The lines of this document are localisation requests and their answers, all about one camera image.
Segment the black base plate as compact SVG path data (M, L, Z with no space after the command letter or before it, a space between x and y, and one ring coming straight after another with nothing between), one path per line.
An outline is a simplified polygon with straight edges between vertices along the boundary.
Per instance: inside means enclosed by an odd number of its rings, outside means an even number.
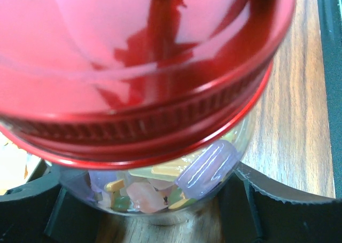
M341 198L341 0L317 0L335 193Z

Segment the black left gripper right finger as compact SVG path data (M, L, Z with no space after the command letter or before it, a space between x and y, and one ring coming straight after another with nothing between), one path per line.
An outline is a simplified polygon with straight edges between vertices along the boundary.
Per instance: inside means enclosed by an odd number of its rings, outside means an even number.
M294 189L243 163L218 202L226 242L341 242L341 199Z

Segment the red jar lid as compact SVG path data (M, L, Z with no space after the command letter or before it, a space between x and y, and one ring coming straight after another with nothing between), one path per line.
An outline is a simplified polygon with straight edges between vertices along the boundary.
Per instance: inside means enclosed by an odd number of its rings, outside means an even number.
M1 0L1 132L124 170L223 136L259 100L296 0Z

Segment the brown tin of gummies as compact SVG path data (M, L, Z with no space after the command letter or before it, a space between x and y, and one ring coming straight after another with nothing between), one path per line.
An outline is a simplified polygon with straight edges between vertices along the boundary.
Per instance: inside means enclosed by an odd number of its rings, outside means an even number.
M41 158L19 148L1 133L1 195L29 182L41 161Z

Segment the clear glass jar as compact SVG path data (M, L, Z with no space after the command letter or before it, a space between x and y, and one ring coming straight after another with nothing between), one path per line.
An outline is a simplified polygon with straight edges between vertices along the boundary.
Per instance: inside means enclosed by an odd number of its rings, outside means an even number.
M255 128L249 112L221 138L169 162L129 170L59 167L63 187L109 214L155 225L189 220L218 194L244 157Z

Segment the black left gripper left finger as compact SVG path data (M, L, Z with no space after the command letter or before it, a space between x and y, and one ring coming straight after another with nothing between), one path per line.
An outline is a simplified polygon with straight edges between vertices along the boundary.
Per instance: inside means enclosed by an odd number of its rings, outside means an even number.
M1 242L95 242L94 196L85 170L54 165L1 197Z

